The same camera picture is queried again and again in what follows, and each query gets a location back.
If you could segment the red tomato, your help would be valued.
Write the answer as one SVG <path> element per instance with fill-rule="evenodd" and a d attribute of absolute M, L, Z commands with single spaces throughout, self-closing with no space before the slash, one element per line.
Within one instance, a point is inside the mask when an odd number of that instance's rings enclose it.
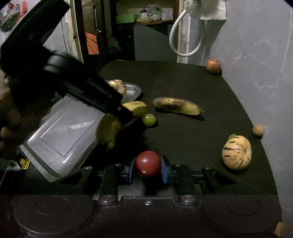
<path fill-rule="evenodd" d="M 155 176 L 161 170 L 161 158 L 154 151 L 144 151 L 136 157 L 135 167 L 143 177 Z"/>

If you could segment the white hanging cloth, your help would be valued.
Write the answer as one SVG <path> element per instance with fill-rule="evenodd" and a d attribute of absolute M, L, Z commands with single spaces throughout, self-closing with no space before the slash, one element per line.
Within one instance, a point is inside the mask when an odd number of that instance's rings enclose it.
<path fill-rule="evenodd" d="M 227 20 L 225 0 L 186 0 L 184 8 L 193 18 L 200 20 Z"/>

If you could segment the red apple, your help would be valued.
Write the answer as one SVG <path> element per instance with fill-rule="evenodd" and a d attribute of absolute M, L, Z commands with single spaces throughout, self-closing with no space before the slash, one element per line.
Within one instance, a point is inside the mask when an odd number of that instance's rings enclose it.
<path fill-rule="evenodd" d="M 206 60 L 206 70 L 209 73 L 219 73 L 222 66 L 220 61 L 215 58 L 209 58 Z"/>

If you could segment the spotted brown banana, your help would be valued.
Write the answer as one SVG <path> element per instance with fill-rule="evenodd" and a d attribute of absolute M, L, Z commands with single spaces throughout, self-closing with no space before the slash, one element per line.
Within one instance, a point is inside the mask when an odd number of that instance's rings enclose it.
<path fill-rule="evenodd" d="M 197 104 L 178 98 L 159 97 L 153 100 L 153 105 L 159 111 L 198 116 L 204 112 Z"/>

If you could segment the wooden shelf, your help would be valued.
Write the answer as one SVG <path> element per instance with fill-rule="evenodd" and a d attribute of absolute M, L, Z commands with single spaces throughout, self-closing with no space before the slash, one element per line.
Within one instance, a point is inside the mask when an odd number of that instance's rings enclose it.
<path fill-rule="evenodd" d="M 175 20 L 145 21 L 145 22 L 136 22 L 135 26 L 157 25 L 157 24 L 173 24 L 174 22 L 175 22 Z"/>

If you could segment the green grape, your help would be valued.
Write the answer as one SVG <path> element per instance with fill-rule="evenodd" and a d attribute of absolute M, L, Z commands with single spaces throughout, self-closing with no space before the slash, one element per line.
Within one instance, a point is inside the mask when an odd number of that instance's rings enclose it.
<path fill-rule="evenodd" d="M 156 118 L 153 114 L 145 114 L 142 117 L 142 121 L 146 126 L 151 127 L 155 124 Z"/>
<path fill-rule="evenodd" d="M 234 137 L 236 137 L 236 136 L 237 136 L 236 134 L 231 134 L 231 135 L 228 137 L 227 140 L 230 140 L 230 139 L 232 139 L 232 138 L 234 138 Z"/>

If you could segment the metal tray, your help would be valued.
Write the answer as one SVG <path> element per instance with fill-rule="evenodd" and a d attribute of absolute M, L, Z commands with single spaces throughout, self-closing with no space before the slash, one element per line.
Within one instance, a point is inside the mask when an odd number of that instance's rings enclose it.
<path fill-rule="evenodd" d="M 96 129 L 104 115 L 67 94 L 20 149 L 46 180 L 55 182 L 77 171 L 96 147 Z"/>

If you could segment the yellow banana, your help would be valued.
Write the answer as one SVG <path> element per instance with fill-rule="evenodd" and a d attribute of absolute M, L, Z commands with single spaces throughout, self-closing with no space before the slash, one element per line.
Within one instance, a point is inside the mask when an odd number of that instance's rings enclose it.
<path fill-rule="evenodd" d="M 129 125 L 136 118 L 143 116 L 147 105 L 141 101 L 124 103 L 117 108 L 117 114 L 107 113 L 99 122 L 96 130 L 96 139 L 99 143 L 113 148 L 118 131 Z"/>

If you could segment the small brown round fruit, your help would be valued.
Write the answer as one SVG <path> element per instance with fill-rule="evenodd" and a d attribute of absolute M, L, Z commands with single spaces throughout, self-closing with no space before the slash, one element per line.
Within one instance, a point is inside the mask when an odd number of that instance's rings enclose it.
<path fill-rule="evenodd" d="M 264 134 L 264 128 L 261 125 L 255 125 L 252 128 L 252 133 L 256 136 L 262 137 Z"/>

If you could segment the green box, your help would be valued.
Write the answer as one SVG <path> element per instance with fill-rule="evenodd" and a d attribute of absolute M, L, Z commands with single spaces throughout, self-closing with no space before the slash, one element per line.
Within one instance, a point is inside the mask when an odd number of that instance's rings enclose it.
<path fill-rule="evenodd" d="M 119 14 L 116 16 L 116 21 L 118 24 L 133 23 L 133 22 L 136 22 L 137 18 L 138 18 L 137 14 L 132 14 L 132 13 Z"/>

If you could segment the striped pepino melon on tray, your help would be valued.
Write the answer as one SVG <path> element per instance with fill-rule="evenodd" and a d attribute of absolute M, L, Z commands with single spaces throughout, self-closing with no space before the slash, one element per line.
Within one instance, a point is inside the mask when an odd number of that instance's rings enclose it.
<path fill-rule="evenodd" d="M 114 88 L 117 92 L 119 92 L 122 96 L 125 96 L 127 93 L 126 84 L 120 79 L 110 80 L 108 84 Z"/>

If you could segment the striped pepino melon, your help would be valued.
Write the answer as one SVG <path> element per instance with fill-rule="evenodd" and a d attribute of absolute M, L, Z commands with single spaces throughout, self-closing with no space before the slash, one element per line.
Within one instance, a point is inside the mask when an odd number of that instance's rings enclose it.
<path fill-rule="evenodd" d="M 110 80 L 108 84 L 114 88 L 117 92 L 119 92 L 122 96 L 125 96 L 127 93 L 126 84 L 120 79 Z"/>
<path fill-rule="evenodd" d="M 245 169 L 250 164 L 251 159 L 251 144 L 244 136 L 237 135 L 231 138 L 222 149 L 222 160 L 229 169 Z"/>

